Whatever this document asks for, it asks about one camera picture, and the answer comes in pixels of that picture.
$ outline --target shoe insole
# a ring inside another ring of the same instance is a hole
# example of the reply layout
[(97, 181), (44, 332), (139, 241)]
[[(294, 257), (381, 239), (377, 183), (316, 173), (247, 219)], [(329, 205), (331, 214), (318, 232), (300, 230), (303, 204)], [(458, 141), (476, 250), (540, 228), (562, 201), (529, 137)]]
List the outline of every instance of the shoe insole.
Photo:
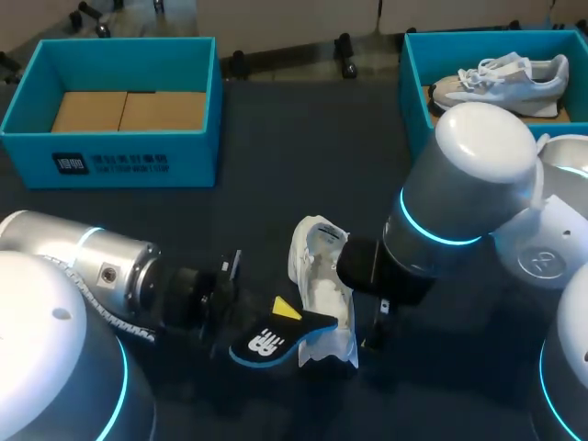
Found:
[(297, 312), (279, 298), (274, 302), (272, 313), (239, 337), (229, 348), (229, 354), (235, 362), (249, 368), (271, 368), (291, 356), (304, 340), (336, 327), (334, 317), (310, 311)]

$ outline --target logo on box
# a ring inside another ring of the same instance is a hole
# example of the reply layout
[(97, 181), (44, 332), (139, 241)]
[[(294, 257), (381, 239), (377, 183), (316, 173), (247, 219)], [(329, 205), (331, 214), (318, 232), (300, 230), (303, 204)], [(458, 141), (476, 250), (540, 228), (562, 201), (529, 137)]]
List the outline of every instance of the logo on box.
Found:
[(90, 171), (80, 153), (54, 153), (52, 156), (61, 175), (88, 175)]

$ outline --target shoe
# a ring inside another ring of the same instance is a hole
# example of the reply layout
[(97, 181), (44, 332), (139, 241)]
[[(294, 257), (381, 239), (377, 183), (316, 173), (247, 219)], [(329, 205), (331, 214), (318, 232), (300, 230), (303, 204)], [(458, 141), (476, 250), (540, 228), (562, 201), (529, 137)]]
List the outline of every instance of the shoe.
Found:
[(288, 256), (288, 276), (299, 287), (305, 311), (331, 315), (333, 331), (299, 346), (299, 366), (336, 356), (358, 367), (353, 291), (337, 276), (337, 259), (348, 233), (322, 216), (307, 216), (296, 227)]
[(531, 62), (516, 52), (482, 60), (477, 69), (449, 76), (431, 86), (436, 107), (448, 110), (470, 101), (494, 104), (529, 117), (558, 116), (558, 99), (568, 85), (568, 59), (558, 55), (551, 61)]

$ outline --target screw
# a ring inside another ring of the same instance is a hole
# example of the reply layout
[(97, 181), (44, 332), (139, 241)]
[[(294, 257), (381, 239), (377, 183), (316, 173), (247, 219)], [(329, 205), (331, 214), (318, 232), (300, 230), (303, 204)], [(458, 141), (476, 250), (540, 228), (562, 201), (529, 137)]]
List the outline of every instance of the screw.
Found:
[(114, 268), (105, 268), (102, 271), (102, 279), (107, 283), (112, 283), (117, 279), (117, 272)]

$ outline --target yellow tag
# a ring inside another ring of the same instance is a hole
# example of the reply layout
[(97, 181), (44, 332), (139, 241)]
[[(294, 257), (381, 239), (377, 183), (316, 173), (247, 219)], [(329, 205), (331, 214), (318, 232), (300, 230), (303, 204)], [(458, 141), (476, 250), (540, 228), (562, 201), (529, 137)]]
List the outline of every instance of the yellow tag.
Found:
[(274, 300), (274, 309), (272, 310), (272, 313), (283, 317), (289, 317), (294, 320), (302, 320), (302, 316), (279, 296)]

